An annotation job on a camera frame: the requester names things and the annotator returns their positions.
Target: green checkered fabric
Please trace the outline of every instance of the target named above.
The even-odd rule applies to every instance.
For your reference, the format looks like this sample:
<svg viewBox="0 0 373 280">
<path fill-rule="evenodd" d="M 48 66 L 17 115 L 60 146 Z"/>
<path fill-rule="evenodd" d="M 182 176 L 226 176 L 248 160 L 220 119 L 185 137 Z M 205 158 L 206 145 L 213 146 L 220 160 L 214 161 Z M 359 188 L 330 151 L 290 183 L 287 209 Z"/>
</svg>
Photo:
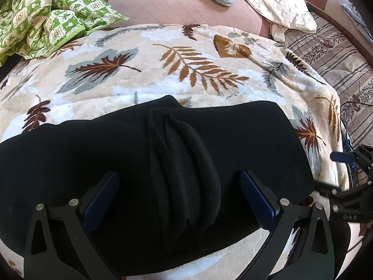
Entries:
<svg viewBox="0 0 373 280">
<path fill-rule="evenodd" d="M 104 0 L 6 0 L 0 9 L 0 66 L 14 53 L 48 57 L 73 38 L 127 19 Z"/>
</svg>

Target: dark brown leaf print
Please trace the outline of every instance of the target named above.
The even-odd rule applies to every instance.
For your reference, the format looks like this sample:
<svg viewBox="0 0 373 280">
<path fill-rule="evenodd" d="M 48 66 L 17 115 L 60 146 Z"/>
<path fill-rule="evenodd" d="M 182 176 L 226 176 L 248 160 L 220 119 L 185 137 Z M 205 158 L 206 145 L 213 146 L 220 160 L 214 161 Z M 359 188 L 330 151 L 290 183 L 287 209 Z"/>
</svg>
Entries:
<svg viewBox="0 0 373 280">
<path fill-rule="evenodd" d="M 6 84 L 8 83 L 8 78 L 6 78 L 3 83 L 1 83 L 0 85 L 0 90 L 3 90 L 3 88 L 6 86 Z"/>
<path fill-rule="evenodd" d="M 50 58 L 54 58 L 55 56 L 59 56 L 63 52 L 67 50 L 74 50 L 76 47 L 82 46 L 83 43 L 79 43 L 78 41 L 72 41 L 70 43 L 67 43 L 66 45 L 62 46 L 59 50 L 57 50 Z"/>
<path fill-rule="evenodd" d="M 325 142 L 316 134 L 315 125 L 310 118 L 306 118 L 305 122 L 300 119 L 301 126 L 297 126 L 295 131 L 298 134 L 300 140 L 305 139 L 304 146 L 307 149 L 307 153 L 310 154 L 310 148 L 315 152 L 316 158 L 320 155 L 318 139 L 320 139 L 324 145 Z"/>
<path fill-rule="evenodd" d="M 306 76 L 311 77 L 312 79 L 318 81 L 318 83 L 326 85 L 326 83 L 323 83 L 319 80 L 317 80 L 315 77 L 310 74 L 307 69 L 303 66 L 302 59 L 299 59 L 296 55 L 294 55 L 292 52 L 288 51 L 285 58 L 295 66 L 296 69 L 298 69 L 300 72 L 304 73 Z"/>
<path fill-rule="evenodd" d="M 329 125 L 332 126 L 333 135 L 335 135 L 337 142 L 339 141 L 339 136 L 341 134 L 339 127 L 339 117 L 338 117 L 338 105 L 336 104 L 337 100 L 333 98 L 333 95 L 330 99 L 326 97 L 316 97 L 315 99 L 322 99 L 329 102 L 328 107 L 328 120 Z"/>
<path fill-rule="evenodd" d="M 102 77 L 102 79 L 106 79 L 109 75 L 111 75 L 118 67 L 127 67 L 129 69 L 133 69 L 138 71 L 139 73 L 141 70 L 123 65 L 126 61 L 132 57 L 132 54 L 129 52 L 124 55 L 116 56 L 113 60 L 110 60 L 109 56 L 106 56 L 101 59 L 102 63 L 93 63 L 88 64 L 86 66 L 81 66 L 76 68 L 73 73 L 83 73 L 81 79 L 85 79 L 89 76 L 92 77 L 91 82 L 96 81 L 98 78 Z"/>
<path fill-rule="evenodd" d="M 45 107 L 45 105 L 48 105 L 50 103 L 50 100 L 47 101 L 41 101 L 40 97 L 36 95 L 39 99 L 39 103 L 29 109 L 27 112 L 28 117 L 25 119 L 25 125 L 22 127 L 24 128 L 24 131 L 22 133 L 25 133 L 27 131 L 32 131 L 36 127 L 40 126 L 39 122 L 46 122 L 46 117 L 44 113 L 47 113 L 50 111 L 48 107 Z"/>
<path fill-rule="evenodd" d="M 209 61 L 207 58 L 185 56 L 191 53 L 183 52 L 183 49 L 179 47 L 168 47 L 162 44 L 154 44 L 154 46 L 167 48 L 166 53 L 163 54 L 160 59 L 160 61 L 166 59 L 163 68 L 170 66 L 167 75 L 173 74 L 182 66 L 179 73 L 179 81 L 182 82 L 189 76 L 191 87 L 195 86 L 197 76 L 199 76 L 205 90 L 207 90 L 209 82 L 212 88 L 220 94 L 219 85 L 224 89 L 228 89 L 227 85 L 238 88 L 237 84 L 244 85 L 240 81 L 249 79 L 248 77 L 240 77 L 238 74 L 233 74 L 227 70 L 221 69 L 220 66 L 214 65 L 213 62 Z M 197 52 L 195 49 L 191 50 L 194 56 L 202 55 L 202 53 Z"/>
<path fill-rule="evenodd" d="M 183 35 L 188 37 L 189 39 L 197 41 L 197 39 L 194 37 L 193 34 L 193 28 L 194 27 L 200 27 L 201 25 L 199 24 L 189 24 L 189 25 L 184 25 L 183 26 Z"/>
</svg>

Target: blue plastic part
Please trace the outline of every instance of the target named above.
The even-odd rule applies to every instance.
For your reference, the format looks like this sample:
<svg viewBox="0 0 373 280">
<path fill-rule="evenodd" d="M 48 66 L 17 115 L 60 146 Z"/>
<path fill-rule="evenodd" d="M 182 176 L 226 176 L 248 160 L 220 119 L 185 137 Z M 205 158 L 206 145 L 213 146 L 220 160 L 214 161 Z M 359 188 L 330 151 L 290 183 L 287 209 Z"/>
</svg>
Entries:
<svg viewBox="0 0 373 280">
<path fill-rule="evenodd" d="M 119 175 L 113 172 L 82 213 L 86 233 L 98 228 L 118 189 Z"/>
<path fill-rule="evenodd" d="M 259 225 L 272 233 L 277 226 L 276 217 L 279 212 L 275 211 L 248 173 L 240 175 L 239 186 Z"/>
<path fill-rule="evenodd" d="M 330 154 L 330 159 L 335 162 L 341 163 L 354 163 L 356 162 L 356 155 L 354 153 L 341 153 L 338 151 L 333 151 Z"/>
</svg>

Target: leaf-patterned blanket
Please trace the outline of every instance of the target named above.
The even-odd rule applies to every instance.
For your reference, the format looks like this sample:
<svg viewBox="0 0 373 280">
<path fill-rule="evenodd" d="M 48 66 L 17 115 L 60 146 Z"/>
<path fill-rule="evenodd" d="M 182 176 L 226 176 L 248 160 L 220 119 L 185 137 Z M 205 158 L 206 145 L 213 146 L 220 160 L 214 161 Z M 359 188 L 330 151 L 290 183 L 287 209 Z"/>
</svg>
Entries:
<svg viewBox="0 0 373 280">
<path fill-rule="evenodd" d="M 167 94 L 190 108 L 276 102 L 298 133 L 315 180 L 348 186 L 346 167 L 329 159 L 332 151 L 342 151 L 336 91 L 287 48 L 224 26 L 96 31 L 48 58 L 21 61 L 0 84 L 0 140 L 43 123 L 92 119 Z M 235 279 L 266 236 L 258 230 L 207 258 L 131 279 Z M 0 252 L 23 273 L 22 257 L 1 241 Z"/>
<path fill-rule="evenodd" d="M 0 66 L 14 53 L 49 57 L 72 38 L 126 19 L 104 0 L 6 0 L 0 9 Z"/>
</svg>

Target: black padded pad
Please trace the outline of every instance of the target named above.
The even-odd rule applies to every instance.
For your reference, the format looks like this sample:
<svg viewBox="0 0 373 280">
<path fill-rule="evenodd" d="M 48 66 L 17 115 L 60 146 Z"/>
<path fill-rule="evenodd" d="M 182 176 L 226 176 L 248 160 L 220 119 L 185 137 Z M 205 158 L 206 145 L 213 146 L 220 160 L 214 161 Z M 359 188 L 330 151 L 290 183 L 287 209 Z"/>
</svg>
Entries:
<svg viewBox="0 0 373 280">
<path fill-rule="evenodd" d="M 275 103 L 187 109 L 166 96 L 1 143 L 3 242 L 22 255 L 35 206 L 82 197 L 108 169 L 120 188 L 90 237 L 122 276 L 174 268 L 258 229 L 239 189 L 244 170 L 292 203 L 314 189 L 303 146 Z"/>
</svg>

